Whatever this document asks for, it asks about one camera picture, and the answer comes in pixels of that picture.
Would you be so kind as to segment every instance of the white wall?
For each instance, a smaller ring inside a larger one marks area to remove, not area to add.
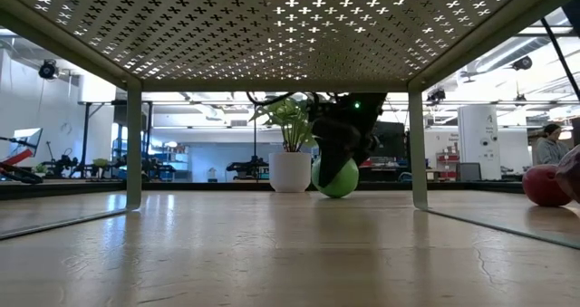
[[[217,130],[165,130],[153,129],[153,139],[178,143],[253,143],[254,130],[252,129],[217,129]],[[282,143],[281,130],[258,130],[258,143]]]
[[[437,153],[458,142],[457,127],[425,130],[425,158],[430,167],[437,167]],[[499,163],[503,167],[523,172],[523,167],[531,166],[532,160],[527,150],[527,130],[499,129]]]
[[[87,74],[79,78],[79,83],[81,87],[80,101],[106,102],[115,100],[117,87],[102,78]],[[111,158],[111,128],[114,109],[112,106],[99,107],[97,104],[91,106],[91,111],[96,112],[89,119],[87,164],[91,164],[96,158]]]
[[[248,116],[251,117],[251,115],[247,114],[229,113],[228,115],[222,116],[224,118],[223,120],[207,120],[206,115],[203,113],[154,113],[153,126],[188,127],[204,125],[220,127],[224,125],[229,126],[230,120],[248,120]]]
[[[71,157],[81,158],[84,106],[78,104],[80,87],[69,82],[45,81],[36,67],[29,67],[0,51],[0,136],[12,137],[14,130],[43,128],[39,149],[34,158],[20,166],[33,167],[51,159],[46,141],[51,142],[54,158],[68,148]],[[111,154],[112,107],[103,107],[91,118],[87,145],[87,163]],[[9,144],[0,141],[0,159],[9,154]]]

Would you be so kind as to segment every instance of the ceiling light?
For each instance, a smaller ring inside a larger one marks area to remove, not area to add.
[[[572,26],[551,26],[550,28],[556,35],[570,34],[574,31]],[[517,35],[547,36],[547,32],[544,26],[530,26],[520,31]]]
[[[8,29],[0,28],[0,36],[19,36],[19,35]]]
[[[189,101],[157,101],[153,105],[189,105]]]
[[[155,130],[186,130],[185,126],[154,126]]]

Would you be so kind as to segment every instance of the black pole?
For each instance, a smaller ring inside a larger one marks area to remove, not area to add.
[[[84,132],[82,134],[82,155],[81,155],[81,179],[85,179],[84,166],[87,159],[87,140],[89,139],[89,118],[91,114],[91,103],[87,102],[84,106]]]
[[[409,172],[411,172],[411,131],[407,130],[405,135],[407,136],[407,139],[405,141],[405,150],[407,153],[407,168],[409,169]]]
[[[568,67],[568,63],[566,62],[566,58],[564,57],[564,54],[562,53],[562,49],[560,49],[560,44],[558,44],[558,40],[554,36],[554,33],[552,32],[552,28],[550,27],[550,24],[547,23],[545,18],[542,18],[542,25],[544,26],[544,28],[546,28],[547,36],[550,37],[550,40],[552,41],[552,44],[554,45],[554,49],[556,50],[556,53],[558,54],[558,59],[560,60],[560,63],[562,63],[562,67],[564,67],[565,75],[568,77],[568,80],[570,81],[570,85],[572,85],[572,88],[574,89],[574,92],[576,93],[576,97],[580,101],[580,89],[578,89],[578,83],[576,83],[576,80],[574,79],[574,75],[570,71],[570,67]]]
[[[149,144],[151,143],[151,125],[153,122],[153,102],[148,102],[149,104],[149,116],[147,118],[147,143],[145,148],[145,157],[149,159]]]
[[[254,114],[256,115],[256,105],[254,105]],[[256,141],[257,141],[257,125],[256,125],[256,120],[254,120],[254,157],[252,157],[252,161],[254,161],[255,165],[255,172],[256,172],[256,183],[260,182],[260,167],[257,164],[257,147],[256,147]]]
[[[115,156],[117,158],[122,158],[123,156],[123,125],[118,124],[119,127],[117,128],[117,152]]]

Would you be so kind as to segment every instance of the red ball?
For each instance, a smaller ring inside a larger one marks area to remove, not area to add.
[[[526,172],[522,185],[529,200],[539,206],[564,206],[572,202],[558,185],[556,172],[556,165],[534,166]]]

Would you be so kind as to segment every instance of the wooden floor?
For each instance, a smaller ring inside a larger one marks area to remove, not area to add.
[[[407,192],[151,192],[139,213],[0,242],[0,305],[578,306],[579,260]]]

